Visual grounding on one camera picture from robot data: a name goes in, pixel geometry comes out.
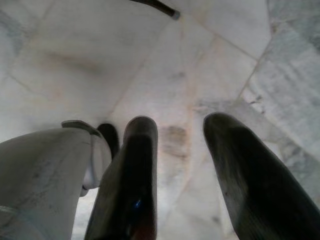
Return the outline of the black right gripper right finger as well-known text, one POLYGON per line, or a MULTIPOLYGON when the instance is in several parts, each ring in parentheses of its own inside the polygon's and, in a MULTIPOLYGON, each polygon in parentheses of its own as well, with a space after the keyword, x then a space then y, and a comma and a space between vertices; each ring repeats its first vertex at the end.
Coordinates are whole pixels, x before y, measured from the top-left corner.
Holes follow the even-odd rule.
POLYGON ((216 112, 205 117, 203 134, 240 240, 319 239, 319 208, 253 131, 216 112))

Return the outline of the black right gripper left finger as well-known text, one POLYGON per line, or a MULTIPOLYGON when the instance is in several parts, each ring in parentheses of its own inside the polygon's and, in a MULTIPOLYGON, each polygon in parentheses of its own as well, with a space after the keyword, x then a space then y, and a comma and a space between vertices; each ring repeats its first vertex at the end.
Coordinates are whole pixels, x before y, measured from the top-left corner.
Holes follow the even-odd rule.
POLYGON ((155 121, 147 116, 133 118, 103 175, 86 240, 157 238, 157 153, 155 121))

